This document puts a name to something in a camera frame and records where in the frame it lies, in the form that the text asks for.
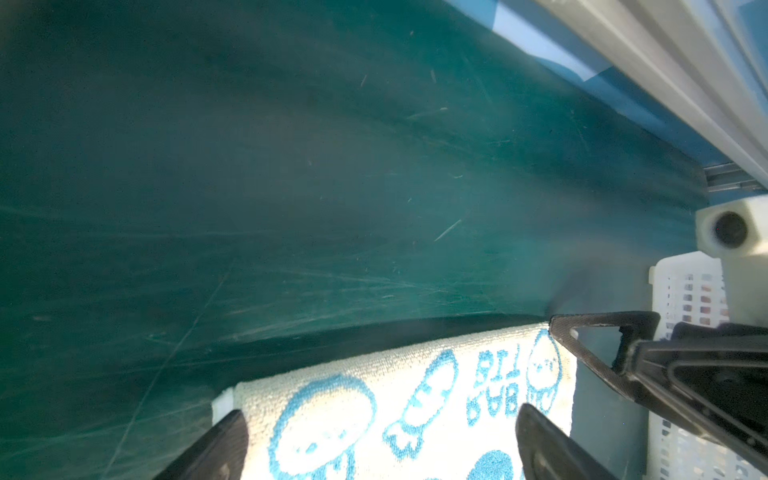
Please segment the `white towel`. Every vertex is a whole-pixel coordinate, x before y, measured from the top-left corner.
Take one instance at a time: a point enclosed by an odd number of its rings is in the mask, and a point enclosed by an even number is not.
[[[575,376],[540,323],[239,383],[214,400],[214,423],[243,411],[243,480],[513,480],[520,405],[568,434]]]

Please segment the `towel with blue print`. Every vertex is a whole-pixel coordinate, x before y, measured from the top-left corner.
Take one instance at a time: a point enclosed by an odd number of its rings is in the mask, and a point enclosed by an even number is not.
[[[519,480],[520,405],[568,434],[575,373],[542,323],[244,382],[214,405],[245,415],[243,480]]]

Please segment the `white basket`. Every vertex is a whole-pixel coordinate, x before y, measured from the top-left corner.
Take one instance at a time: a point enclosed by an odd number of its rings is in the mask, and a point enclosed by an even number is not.
[[[678,322],[715,328],[728,322],[720,260],[694,252],[665,258],[651,267],[654,312],[661,321],[655,339],[669,339]],[[691,435],[666,419],[648,416],[647,480],[768,480],[721,445]]]

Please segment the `round black hole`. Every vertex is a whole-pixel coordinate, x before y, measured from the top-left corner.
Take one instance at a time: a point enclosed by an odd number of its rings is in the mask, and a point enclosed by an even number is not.
[[[746,221],[739,214],[726,212],[715,222],[714,233],[720,243],[728,248],[738,248],[746,240]]]

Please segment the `green surface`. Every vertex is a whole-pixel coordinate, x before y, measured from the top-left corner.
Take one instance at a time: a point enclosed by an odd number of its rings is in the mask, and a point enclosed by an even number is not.
[[[260,340],[647,309],[695,248],[699,167],[442,2],[0,13],[0,477],[150,477]],[[646,429],[580,368],[590,453]]]

